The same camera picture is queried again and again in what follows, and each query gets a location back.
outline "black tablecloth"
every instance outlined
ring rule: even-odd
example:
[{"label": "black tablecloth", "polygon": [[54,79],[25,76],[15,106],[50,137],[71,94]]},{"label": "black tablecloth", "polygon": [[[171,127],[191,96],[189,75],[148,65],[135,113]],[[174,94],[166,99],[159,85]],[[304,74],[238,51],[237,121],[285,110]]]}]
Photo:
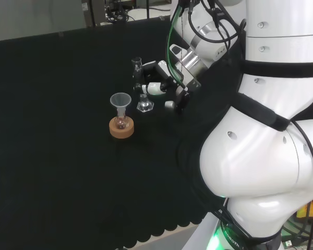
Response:
[{"label": "black tablecloth", "polygon": [[[0,42],[0,250],[133,247],[201,221],[176,152],[198,168],[239,72],[216,65],[180,117],[165,112],[169,95],[139,113],[130,59],[164,59],[168,29],[156,19]],[[123,141],[109,134],[116,92],[133,97]]]}]

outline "screw hole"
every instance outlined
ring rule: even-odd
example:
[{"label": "screw hole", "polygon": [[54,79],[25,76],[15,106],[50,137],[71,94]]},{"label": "screw hole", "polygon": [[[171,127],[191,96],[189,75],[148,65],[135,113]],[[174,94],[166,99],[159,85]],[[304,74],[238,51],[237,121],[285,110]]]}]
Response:
[{"label": "screw hole", "polygon": [[264,84],[266,81],[263,78],[255,78],[254,82],[257,84]]},{"label": "screw hole", "polygon": [[229,136],[229,138],[231,138],[232,140],[236,140],[237,136],[235,133],[233,133],[232,131],[227,132],[227,135]]}]

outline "funnel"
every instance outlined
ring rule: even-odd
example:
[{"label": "funnel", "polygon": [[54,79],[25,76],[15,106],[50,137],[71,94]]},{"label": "funnel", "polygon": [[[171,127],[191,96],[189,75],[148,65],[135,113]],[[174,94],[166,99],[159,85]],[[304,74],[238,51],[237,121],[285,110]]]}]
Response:
[{"label": "funnel", "polygon": [[129,119],[125,116],[127,105],[131,103],[131,96],[126,93],[116,93],[110,97],[110,103],[117,108],[115,126],[118,129],[126,129],[130,125]]}]

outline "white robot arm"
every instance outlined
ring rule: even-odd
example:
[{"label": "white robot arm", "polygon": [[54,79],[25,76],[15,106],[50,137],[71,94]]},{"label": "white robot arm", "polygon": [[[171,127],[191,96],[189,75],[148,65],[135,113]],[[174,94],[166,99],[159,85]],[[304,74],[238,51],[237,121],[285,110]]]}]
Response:
[{"label": "white robot arm", "polygon": [[[299,72],[292,72],[295,64],[313,65],[313,0],[234,3],[225,8],[238,24],[244,18],[247,20],[247,62],[280,65],[285,71],[288,71],[286,65],[290,65],[292,75],[280,72],[274,76],[274,72],[269,75],[253,70],[243,75],[238,91],[279,117],[291,120],[313,102],[313,74],[297,77]],[[173,0],[173,15],[177,4]],[[180,58],[185,70],[195,79],[226,53],[226,47],[224,43],[209,43],[197,36],[188,21],[189,11],[189,8],[184,10],[174,28],[190,45]],[[191,19],[204,37],[212,40],[227,37],[222,28],[220,36],[202,3],[194,7]],[[229,36],[236,33],[229,21],[221,20],[221,23]],[[235,41],[236,38],[231,40],[231,46]],[[183,68],[181,59],[175,65],[178,70]],[[191,81],[188,79],[184,78],[185,85]],[[299,125],[313,147],[313,120],[300,121]],[[231,107],[203,145],[200,170],[214,194],[229,198],[227,211],[243,232],[251,239],[261,239],[258,242],[270,242],[273,249],[283,249],[278,238],[282,225],[313,199],[311,153],[308,142],[294,124],[278,131]],[[225,227],[217,231],[223,249],[241,249],[244,245],[236,242],[232,230]]]}]

